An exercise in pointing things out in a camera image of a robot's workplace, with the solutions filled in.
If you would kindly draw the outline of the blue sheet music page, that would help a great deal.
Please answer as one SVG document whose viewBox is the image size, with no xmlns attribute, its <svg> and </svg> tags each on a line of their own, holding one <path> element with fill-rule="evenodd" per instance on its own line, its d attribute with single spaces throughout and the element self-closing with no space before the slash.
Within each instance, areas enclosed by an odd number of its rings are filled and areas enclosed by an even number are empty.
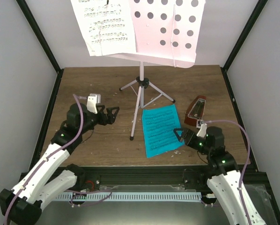
<svg viewBox="0 0 280 225">
<path fill-rule="evenodd" d="M 142 127 L 147 158 L 176 150 L 184 144 L 174 133 L 175 128 L 181 127 L 175 105 L 144 110 Z"/>
</svg>

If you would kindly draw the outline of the red wooden metronome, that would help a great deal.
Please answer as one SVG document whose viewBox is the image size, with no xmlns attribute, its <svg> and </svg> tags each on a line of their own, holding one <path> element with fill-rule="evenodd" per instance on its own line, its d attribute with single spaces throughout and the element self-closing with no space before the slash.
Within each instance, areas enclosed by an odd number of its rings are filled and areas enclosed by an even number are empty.
<svg viewBox="0 0 280 225">
<path fill-rule="evenodd" d="M 188 106 L 184 123 L 189 126 L 200 128 L 204 115 L 206 96 L 198 95 Z"/>
</svg>

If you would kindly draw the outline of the white sheet music page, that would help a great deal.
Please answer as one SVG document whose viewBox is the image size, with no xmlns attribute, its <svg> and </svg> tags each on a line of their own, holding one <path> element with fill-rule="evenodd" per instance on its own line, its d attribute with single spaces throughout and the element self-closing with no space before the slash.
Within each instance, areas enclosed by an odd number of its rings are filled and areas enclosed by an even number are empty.
<svg viewBox="0 0 280 225">
<path fill-rule="evenodd" d="M 135 53 L 136 40 L 127 0 L 72 0 L 90 56 Z"/>
</svg>

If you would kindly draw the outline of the lilac music stand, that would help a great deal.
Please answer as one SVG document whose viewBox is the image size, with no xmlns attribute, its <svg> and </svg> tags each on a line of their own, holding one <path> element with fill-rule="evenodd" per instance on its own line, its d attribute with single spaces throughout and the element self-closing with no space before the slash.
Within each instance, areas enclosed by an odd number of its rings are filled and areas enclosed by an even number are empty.
<svg viewBox="0 0 280 225">
<path fill-rule="evenodd" d="M 139 61 L 140 77 L 121 87 L 139 83 L 136 108 L 144 108 L 146 85 L 171 102 L 175 100 L 144 77 L 144 63 L 190 68 L 195 64 L 196 48 L 205 7 L 204 0 L 125 0 L 122 9 L 132 22 L 133 52 L 117 49 L 111 57 Z"/>
</svg>

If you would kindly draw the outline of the clear plastic metronome cover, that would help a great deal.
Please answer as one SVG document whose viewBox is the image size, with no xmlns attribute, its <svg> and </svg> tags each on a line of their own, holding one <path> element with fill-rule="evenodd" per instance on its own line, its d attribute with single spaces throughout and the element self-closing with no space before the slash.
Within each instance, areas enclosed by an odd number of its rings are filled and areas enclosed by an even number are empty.
<svg viewBox="0 0 280 225">
<path fill-rule="evenodd" d="M 206 100 L 199 98 L 188 112 L 188 118 L 201 120 L 204 115 L 205 104 Z"/>
</svg>

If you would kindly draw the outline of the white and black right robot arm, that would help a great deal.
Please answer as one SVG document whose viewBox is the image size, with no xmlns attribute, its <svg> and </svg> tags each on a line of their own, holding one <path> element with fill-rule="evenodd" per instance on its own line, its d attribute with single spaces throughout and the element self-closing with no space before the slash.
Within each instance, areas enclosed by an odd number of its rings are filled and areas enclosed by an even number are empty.
<svg viewBox="0 0 280 225">
<path fill-rule="evenodd" d="M 199 185 L 211 189 L 224 210 L 231 225 L 265 225 L 251 200 L 243 176 L 234 157 L 225 149 L 225 137 L 219 127 L 201 127 L 198 132 L 187 128 L 175 128 L 180 142 L 207 156 L 210 172 L 198 177 Z"/>
</svg>

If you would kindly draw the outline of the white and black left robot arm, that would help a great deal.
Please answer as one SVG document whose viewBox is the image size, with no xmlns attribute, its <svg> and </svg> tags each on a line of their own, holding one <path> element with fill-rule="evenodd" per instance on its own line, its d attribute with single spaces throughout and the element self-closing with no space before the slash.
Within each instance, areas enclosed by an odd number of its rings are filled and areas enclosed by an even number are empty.
<svg viewBox="0 0 280 225">
<path fill-rule="evenodd" d="M 94 130 L 96 125 L 115 122 L 118 106 L 106 108 L 96 104 L 95 108 L 96 112 L 91 112 L 84 104 L 71 105 L 66 120 L 61 123 L 39 161 L 11 190 L 0 192 L 0 208 L 5 224 L 12 221 L 17 225 L 34 225 L 46 206 L 59 194 L 87 188 L 85 171 L 77 165 L 70 164 L 54 179 L 51 176 L 82 144 L 84 133 Z"/>
</svg>

